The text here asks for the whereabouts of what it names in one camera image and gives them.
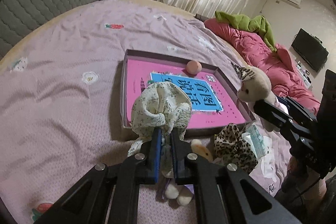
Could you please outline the beige bear pink dress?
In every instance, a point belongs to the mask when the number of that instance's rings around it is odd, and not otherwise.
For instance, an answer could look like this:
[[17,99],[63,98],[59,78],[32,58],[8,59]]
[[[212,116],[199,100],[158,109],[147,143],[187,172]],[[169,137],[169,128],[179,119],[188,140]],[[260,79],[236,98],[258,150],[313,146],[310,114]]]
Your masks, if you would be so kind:
[[241,88],[238,90],[237,97],[240,101],[246,102],[254,114],[255,102],[259,100],[265,100],[289,114],[288,108],[272,92],[271,81],[261,69],[253,66],[240,67],[233,62],[231,62],[231,65],[241,81]]

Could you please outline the green tissue pack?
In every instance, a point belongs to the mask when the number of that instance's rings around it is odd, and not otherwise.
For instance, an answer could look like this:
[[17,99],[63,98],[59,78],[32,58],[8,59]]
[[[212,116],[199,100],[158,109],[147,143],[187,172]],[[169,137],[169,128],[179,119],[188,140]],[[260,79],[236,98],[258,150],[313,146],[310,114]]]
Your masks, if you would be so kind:
[[259,133],[254,124],[247,127],[241,136],[250,145],[256,159],[260,160],[267,154],[264,137]]

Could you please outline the leopard print scrunchie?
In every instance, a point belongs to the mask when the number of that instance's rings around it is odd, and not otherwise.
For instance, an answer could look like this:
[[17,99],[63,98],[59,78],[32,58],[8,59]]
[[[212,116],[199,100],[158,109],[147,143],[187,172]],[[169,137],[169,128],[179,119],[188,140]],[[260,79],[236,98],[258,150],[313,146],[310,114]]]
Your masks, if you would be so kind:
[[229,123],[220,133],[214,135],[214,151],[223,164],[235,164],[250,174],[258,164],[251,145],[243,138],[242,132],[234,123]]

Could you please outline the pink makeup sponge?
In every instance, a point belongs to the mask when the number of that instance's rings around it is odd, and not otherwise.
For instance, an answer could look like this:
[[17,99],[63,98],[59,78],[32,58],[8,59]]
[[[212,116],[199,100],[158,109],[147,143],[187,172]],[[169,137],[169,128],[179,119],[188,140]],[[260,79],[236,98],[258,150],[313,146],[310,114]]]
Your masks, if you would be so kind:
[[186,71],[190,75],[197,75],[202,71],[202,65],[198,61],[191,60],[186,64]]

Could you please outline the floral cream scrunchie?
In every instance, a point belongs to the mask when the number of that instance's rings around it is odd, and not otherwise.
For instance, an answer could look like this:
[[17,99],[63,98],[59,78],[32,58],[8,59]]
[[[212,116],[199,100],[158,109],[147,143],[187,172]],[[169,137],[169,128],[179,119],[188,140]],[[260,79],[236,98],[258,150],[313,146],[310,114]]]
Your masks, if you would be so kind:
[[131,145],[128,156],[138,153],[142,143],[150,141],[155,128],[162,130],[162,144],[170,143],[170,134],[177,129],[179,139],[185,138],[192,116],[188,95],[171,82],[149,85],[135,100],[131,109],[131,129],[138,138]]

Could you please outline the beige bear purple dress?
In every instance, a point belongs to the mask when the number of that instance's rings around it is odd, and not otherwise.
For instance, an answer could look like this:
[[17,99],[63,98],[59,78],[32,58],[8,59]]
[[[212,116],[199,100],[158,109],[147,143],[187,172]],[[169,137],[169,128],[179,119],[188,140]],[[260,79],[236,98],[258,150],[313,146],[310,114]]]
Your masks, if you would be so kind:
[[[203,157],[209,162],[213,162],[212,152],[202,143],[200,139],[190,141],[191,152],[198,157]],[[193,184],[185,184],[186,180],[176,182],[173,171],[167,174],[166,183],[162,190],[162,198],[164,200],[175,201],[179,206],[187,206],[194,197]]]

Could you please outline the pink red quilt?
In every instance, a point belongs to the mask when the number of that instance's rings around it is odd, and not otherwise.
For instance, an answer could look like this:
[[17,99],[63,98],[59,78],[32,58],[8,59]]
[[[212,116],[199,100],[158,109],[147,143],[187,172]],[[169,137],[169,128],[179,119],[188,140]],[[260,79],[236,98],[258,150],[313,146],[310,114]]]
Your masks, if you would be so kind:
[[305,87],[295,62],[285,47],[277,44],[277,51],[272,52],[258,34],[237,30],[227,23],[217,22],[215,18],[207,19],[205,27],[230,43],[247,64],[265,72],[274,94],[290,97],[313,114],[318,113],[320,102]]

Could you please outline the pink blue book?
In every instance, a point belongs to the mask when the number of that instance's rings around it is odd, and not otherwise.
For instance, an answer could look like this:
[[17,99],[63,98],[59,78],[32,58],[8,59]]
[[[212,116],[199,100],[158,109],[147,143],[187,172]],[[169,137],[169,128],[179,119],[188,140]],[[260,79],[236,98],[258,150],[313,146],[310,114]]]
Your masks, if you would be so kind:
[[183,75],[185,66],[157,61],[127,61],[122,101],[127,121],[138,135],[155,126],[182,129],[223,128],[250,120],[236,106],[236,92],[217,71]]

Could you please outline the black television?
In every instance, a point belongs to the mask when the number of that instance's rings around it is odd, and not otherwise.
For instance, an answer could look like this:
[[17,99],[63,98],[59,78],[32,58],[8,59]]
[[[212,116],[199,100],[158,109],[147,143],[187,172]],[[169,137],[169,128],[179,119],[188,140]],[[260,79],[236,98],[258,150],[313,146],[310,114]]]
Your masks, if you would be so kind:
[[302,28],[295,36],[291,47],[316,73],[325,65],[329,55],[322,42]]

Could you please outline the green blanket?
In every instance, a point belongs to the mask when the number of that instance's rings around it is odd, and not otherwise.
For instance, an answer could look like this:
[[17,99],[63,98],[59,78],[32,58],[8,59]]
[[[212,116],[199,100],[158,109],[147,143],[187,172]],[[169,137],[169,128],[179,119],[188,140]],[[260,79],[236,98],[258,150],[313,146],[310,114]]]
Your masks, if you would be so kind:
[[254,18],[250,18],[244,14],[233,15],[223,11],[215,11],[215,18],[219,23],[228,23],[239,31],[258,34],[272,52],[277,51],[272,27],[264,16],[258,15]]

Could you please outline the purple patterned bed sheet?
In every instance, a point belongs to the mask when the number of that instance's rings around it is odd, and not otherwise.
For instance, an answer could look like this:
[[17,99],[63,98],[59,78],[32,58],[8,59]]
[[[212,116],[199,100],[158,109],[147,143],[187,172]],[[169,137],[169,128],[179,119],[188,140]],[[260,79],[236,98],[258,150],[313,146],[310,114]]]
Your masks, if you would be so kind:
[[99,1],[68,11],[1,61],[1,199],[17,223],[54,203],[95,164],[126,159],[124,54],[139,50],[219,67],[243,59],[186,11],[150,0]]

